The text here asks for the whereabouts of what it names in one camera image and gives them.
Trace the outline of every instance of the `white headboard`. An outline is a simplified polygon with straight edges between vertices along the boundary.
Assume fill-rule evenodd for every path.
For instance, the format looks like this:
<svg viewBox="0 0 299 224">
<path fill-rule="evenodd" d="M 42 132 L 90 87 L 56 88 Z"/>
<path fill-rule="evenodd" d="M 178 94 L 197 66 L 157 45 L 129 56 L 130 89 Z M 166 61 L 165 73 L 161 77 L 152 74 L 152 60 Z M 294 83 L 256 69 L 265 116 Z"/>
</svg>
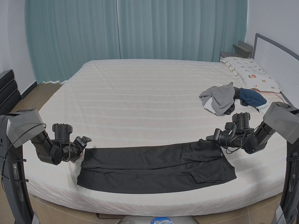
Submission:
<svg viewBox="0 0 299 224">
<path fill-rule="evenodd" d="M 252 58 L 276 80 L 285 99 L 299 108 L 299 55 L 256 33 Z"/>
</svg>

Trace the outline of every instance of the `pillow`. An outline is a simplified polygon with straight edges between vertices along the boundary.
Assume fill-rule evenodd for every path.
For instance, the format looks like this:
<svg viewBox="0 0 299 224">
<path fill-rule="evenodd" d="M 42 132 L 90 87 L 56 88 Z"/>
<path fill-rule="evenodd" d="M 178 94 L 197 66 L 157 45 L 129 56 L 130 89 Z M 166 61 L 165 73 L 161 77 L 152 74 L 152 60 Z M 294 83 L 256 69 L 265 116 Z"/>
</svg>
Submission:
<svg viewBox="0 0 299 224">
<path fill-rule="evenodd" d="M 280 87 L 252 58 L 227 57 L 220 60 L 235 74 L 245 89 L 280 92 Z"/>
</svg>

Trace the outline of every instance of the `gray cloth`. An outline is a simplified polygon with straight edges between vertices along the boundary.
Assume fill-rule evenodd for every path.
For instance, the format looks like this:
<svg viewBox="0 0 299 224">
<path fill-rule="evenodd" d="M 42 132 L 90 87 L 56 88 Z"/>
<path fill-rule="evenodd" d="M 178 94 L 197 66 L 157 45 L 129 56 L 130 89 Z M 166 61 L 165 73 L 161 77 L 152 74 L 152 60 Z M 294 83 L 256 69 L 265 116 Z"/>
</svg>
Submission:
<svg viewBox="0 0 299 224">
<path fill-rule="evenodd" d="M 230 106 L 234 103 L 235 89 L 233 83 L 225 84 L 223 86 L 212 86 L 206 91 L 203 91 L 199 98 L 202 100 L 204 106 L 206 102 L 212 97 L 211 103 L 217 116 L 224 114 Z"/>
</svg>

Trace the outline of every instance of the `black pants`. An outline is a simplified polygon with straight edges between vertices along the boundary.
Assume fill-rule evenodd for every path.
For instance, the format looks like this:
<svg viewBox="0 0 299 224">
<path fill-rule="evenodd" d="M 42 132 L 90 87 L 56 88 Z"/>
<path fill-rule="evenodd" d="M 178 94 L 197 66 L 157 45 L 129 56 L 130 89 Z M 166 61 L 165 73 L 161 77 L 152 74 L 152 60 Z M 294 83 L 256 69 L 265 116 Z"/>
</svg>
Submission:
<svg viewBox="0 0 299 224">
<path fill-rule="evenodd" d="M 77 184 L 92 190 L 152 194 L 231 181 L 234 167 L 214 142 L 85 149 Z"/>
</svg>

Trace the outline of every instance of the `tile floor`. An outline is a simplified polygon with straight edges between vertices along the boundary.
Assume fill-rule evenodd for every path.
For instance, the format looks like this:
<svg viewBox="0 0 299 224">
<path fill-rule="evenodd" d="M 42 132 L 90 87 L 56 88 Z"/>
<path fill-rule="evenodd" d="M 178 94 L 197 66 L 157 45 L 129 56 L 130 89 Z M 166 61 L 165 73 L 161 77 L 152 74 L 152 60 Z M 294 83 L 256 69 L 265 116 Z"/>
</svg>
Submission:
<svg viewBox="0 0 299 224">
<path fill-rule="evenodd" d="M 38 85 L 24 100 L 21 100 L 13 108 L 13 111 L 28 107 L 40 110 L 60 87 L 60 83 L 42 83 Z M 259 224 L 261 222 L 269 224 L 272 221 L 280 198 L 281 194 L 278 194 L 248 207 L 225 213 L 195 216 L 195 219 L 200 224 Z M 41 224 L 117 224 L 120 221 L 117 218 L 123 217 L 102 214 L 100 215 L 101 218 L 114 219 L 99 219 L 95 213 L 63 207 L 33 195 L 30 195 L 30 201 L 33 209 L 37 212 Z M 13 215 L 2 188 L 0 188 L 0 210 L 0 223 L 13 224 Z"/>
</svg>

